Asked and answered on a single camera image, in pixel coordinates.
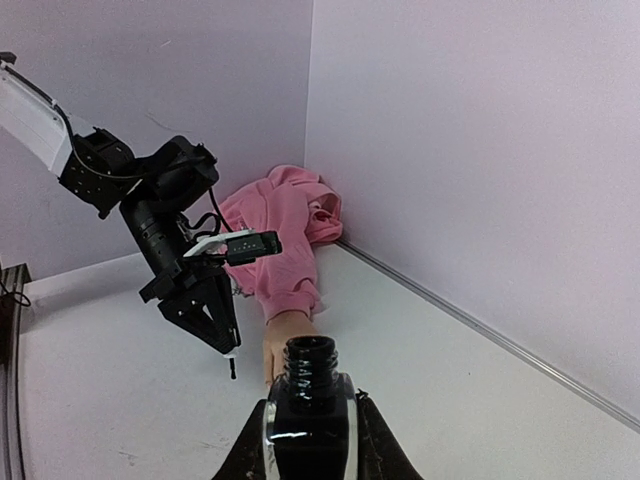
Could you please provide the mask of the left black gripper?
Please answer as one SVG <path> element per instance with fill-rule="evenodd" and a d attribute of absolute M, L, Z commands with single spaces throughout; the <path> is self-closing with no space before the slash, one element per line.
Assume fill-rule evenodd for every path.
<path fill-rule="evenodd" d="M 220 259 L 178 259 L 139 292 L 163 317 L 221 354 L 241 345 L 233 289 Z"/>

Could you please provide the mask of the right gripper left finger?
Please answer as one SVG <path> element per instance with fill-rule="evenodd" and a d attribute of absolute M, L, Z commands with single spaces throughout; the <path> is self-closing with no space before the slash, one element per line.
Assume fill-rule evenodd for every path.
<path fill-rule="evenodd" d="M 263 399 L 257 402 L 213 480 L 280 478 L 272 438 L 276 410 L 274 401 Z"/>

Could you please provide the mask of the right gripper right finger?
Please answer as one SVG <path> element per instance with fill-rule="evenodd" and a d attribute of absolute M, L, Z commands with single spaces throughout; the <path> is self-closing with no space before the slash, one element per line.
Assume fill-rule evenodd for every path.
<path fill-rule="evenodd" d="M 369 394 L 349 399 L 349 478 L 422 480 Z"/>

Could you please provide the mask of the white nail polish cap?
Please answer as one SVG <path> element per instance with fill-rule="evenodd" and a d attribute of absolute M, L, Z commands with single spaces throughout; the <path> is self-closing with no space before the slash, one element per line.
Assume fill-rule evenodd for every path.
<path fill-rule="evenodd" d="M 230 378 L 232 380 L 236 380 L 237 379 L 237 372 L 236 372 L 236 353 L 235 352 L 229 352 L 227 354 L 224 354 L 223 357 L 228 361 L 229 363 L 229 368 L 230 368 Z"/>

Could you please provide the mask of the black nail polish bottle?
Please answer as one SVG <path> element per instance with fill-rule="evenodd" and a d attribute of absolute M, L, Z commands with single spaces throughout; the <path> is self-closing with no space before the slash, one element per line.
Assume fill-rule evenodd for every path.
<path fill-rule="evenodd" d="M 335 341 L 289 340 L 285 371 L 272 384 L 263 413 L 262 452 L 268 479 L 358 477 L 358 412 L 350 376 L 337 370 Z"/>

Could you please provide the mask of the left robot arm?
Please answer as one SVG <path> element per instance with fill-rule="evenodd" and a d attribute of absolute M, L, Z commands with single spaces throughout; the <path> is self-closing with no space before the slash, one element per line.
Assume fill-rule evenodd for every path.
<path fill-rule="evenodd" d="M 1 54 L 1 126 L 33 152 L 59 184 L 93 206 L 100 219 L 120 212 L 153 273 L 140 290 L 163 317 L 219 353 L 241 340 L 225 257 L 194 252 L 200 240 L 231 228 L 220 208 L 189 224 L 184 214 L 218 181 L 216 158 L 201 144 L 175 136 L 147 157 L 109 131 L 72 120 L 60 104 Z"/>

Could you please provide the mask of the mannequin hand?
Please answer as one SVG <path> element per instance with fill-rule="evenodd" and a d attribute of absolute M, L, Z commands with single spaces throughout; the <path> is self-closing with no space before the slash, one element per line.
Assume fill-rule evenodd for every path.
<path fill-rule="evenodd" d="M 284 372 L 285 347 L 292 338 L 316 336 L 318 331 L 311 318 L 302 311 L 284 311 L 266 323 L 263 357 L 264 378 L 268 388 Z"/>

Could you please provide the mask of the pink hoodie sleeve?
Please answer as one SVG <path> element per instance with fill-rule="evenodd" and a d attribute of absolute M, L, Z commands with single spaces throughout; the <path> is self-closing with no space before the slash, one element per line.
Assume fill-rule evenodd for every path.
<path fill-rule="evenodd" d="M 233 230 L 275 231 L 282 244 L 277 255 L 226 268 L 241 292 L 256 297 L 268 320 L 310 314 L 319 302 L 312 247 L 342 235 L 340 196 L 318 174 L 281 165 L 228 196 L 221 211 Z"/>

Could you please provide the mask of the aluminium front rail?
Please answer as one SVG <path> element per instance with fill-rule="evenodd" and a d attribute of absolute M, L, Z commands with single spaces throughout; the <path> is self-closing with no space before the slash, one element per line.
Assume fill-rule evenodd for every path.
<path fill-rule="evenodd" d="M 1 270 L 1 478 L 25 479 L 19 413 L 19 340 L 27 300 L 19 299 L 31 281 L 26 264 Z"/>

